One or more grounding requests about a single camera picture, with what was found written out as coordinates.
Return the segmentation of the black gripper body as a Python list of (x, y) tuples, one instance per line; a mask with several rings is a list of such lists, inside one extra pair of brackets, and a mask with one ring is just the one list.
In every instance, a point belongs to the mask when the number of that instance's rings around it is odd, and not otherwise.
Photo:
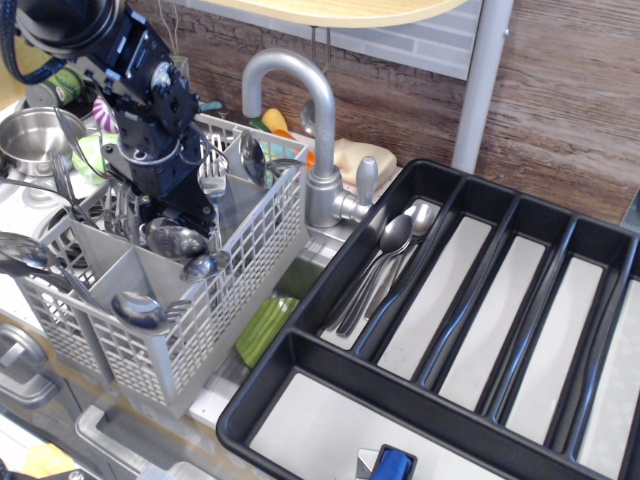
[(105, 145), (102, 152), (111, 172), (157, 203), (177, 213), (214, 220), (212, 204), (197, 180), (203, 135), (194, 123), (196, 113), (196, 109), (179, 108), (173, 118), (146, 107), (116, 111), (118, 140)]

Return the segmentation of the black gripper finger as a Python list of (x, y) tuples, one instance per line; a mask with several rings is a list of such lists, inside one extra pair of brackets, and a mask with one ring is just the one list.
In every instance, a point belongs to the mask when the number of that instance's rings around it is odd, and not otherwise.
[(159, 214), (159, 207), (149, 195), (137, 187), (130, 189), (130, 219), (137, 225), (153, 220)]
[(199, 219), (193, 215), (179, 213), (175, 221), (180, 225), (201, 234), (203, 237), (210, 239), (211, 235), (216, 231), (216, 225), (213, 219)]

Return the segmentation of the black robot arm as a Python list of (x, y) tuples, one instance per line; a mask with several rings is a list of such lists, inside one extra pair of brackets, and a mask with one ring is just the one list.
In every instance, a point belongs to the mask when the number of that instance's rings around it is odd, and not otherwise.
[(197, 180), (207, 145), (195, 123), (199, 97), (144, 17), (124, 1), (4, 1), (1, 54), (25, 85), (75, 63), (119, 128), (103, 149), (108, 172), (211, 234), (215, 209)]

